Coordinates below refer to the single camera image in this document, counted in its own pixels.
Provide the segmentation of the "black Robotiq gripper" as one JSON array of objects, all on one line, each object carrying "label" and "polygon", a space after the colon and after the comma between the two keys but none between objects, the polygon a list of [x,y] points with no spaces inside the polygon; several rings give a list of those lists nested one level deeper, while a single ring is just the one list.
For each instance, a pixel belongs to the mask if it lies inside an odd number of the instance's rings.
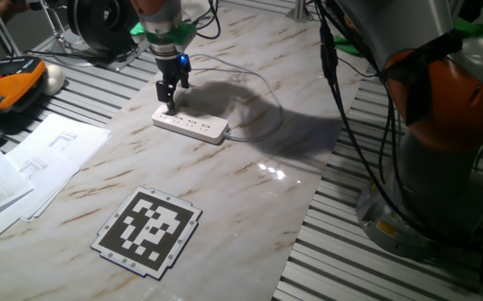
[{"label": "black Robotiq gripper", "polygon": [[181,86],[184,89],[188,89],[190,87],[190,58],[187,54],[178,54],[171,59],[157,59],[156,63],[163,76],[161,81],[157,81],[155,83],[157,99],[166,105],[169,112],[174,112],[175,86],[173,84],[178,84],[178,82],[181,82]]}]

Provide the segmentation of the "bare hand of seated person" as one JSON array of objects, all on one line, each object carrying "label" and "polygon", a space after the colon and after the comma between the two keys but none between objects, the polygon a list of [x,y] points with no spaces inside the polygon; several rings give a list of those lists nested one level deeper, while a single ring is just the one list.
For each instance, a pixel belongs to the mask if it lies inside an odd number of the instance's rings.
[{"label": "bare hand of seated person", "polygon": [[29,4],[26,2],[2,0],[0,1],[0,14],[4,13],[24,13],[28,11]]}]

